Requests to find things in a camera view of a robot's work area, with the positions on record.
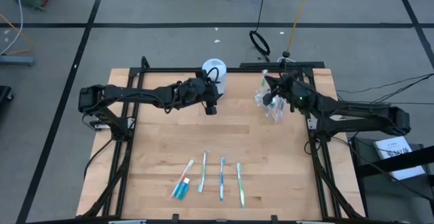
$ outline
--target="blue toothbrush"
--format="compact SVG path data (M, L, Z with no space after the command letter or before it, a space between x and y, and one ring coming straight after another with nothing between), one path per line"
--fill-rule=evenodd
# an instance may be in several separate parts
M223 202L223 166L226 160L222 157L220 161L220 201Z

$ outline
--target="wooden tabletop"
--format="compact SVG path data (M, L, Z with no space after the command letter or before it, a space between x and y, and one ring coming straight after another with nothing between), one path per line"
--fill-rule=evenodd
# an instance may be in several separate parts
M128 71L113 69L109 83L126 86ZM314 69L314 74L317 90L336 98L331 71ZM144 88L194 76L146 73ZM303 151L308 141L304 116L290 113L288 105L282 121L271 123L253 99L260 80L260 73L228 73L226 93L213 116L205 115L200 104L169 115L152 105L140 105L122 218L171 219L178 213L181 219L269 220L276 214L279 220L321 220L312 159ZM121 107L116 103L110 108L120 115ZM96 133L92 155L110 136L108 130ZM337 137L346 140L345 134ZM114 145L89 167L77 214L88 210L106 187ZM364 215L349 148L338 140L328 145L336 186ZM198 193L205 149L209 150L205 185L203 193ZM219 200L221 157L226 158L224 202ZM195 164L187 174L189 192L183 201L171 200L176 181L190 159ZM243 167L245 208L241 208L236 163ZM329 191L326 186L324 190L332 216ZM116 188L111 213L117 193Z

